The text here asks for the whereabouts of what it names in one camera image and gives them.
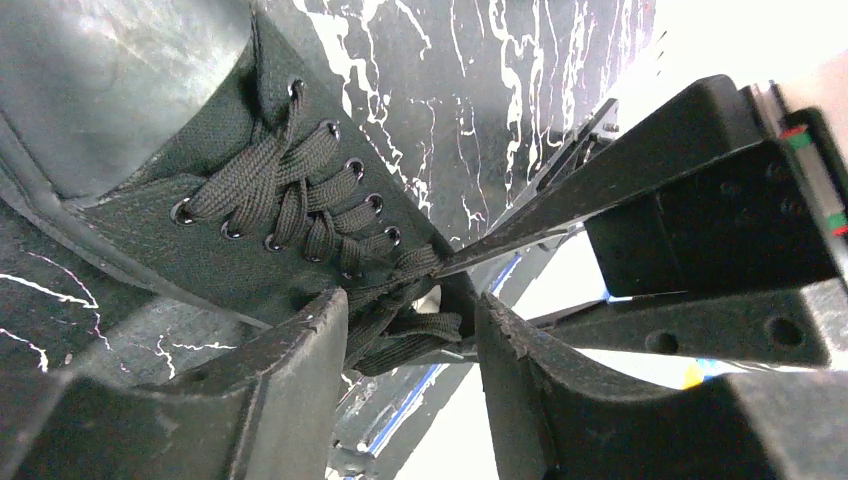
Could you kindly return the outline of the black canvas shoe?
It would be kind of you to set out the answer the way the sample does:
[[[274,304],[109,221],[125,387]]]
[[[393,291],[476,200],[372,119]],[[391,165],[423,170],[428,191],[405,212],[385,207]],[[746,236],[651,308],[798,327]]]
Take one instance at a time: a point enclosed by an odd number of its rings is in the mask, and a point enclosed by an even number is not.
[[[267,329],[349,302],[376,376],[474,335],[450,246],[255,1],[5,1],[1,197],[119,280]]]

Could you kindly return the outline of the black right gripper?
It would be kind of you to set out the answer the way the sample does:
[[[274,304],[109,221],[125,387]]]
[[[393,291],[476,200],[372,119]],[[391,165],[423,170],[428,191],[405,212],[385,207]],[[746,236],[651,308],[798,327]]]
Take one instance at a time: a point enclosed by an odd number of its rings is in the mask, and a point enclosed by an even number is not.
[[[574,173],[548,182],[437,275],[587,219],[615,297],[771,288],[837,274],[790,167],[762,144],[750,100],[726,75],[690,84]],[[529,322],[574,348],[798,367],[832,361],[797,288],[593,301]]]

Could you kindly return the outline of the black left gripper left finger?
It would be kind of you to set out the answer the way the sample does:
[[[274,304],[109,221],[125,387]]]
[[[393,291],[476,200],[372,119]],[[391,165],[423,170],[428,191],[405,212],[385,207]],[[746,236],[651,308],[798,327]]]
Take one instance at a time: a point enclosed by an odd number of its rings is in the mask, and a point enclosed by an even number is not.
[[[320,479],[347,338],[344,291],[159,386],[1,377],[5,479]]]

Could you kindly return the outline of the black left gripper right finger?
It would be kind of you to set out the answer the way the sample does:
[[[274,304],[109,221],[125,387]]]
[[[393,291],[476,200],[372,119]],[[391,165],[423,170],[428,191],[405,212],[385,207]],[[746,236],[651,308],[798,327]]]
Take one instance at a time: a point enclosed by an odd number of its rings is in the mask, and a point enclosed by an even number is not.
[[[490,294],[475,311],[503,479],[843,479],[847,376],[730,374],[685,390],[611,369]]]

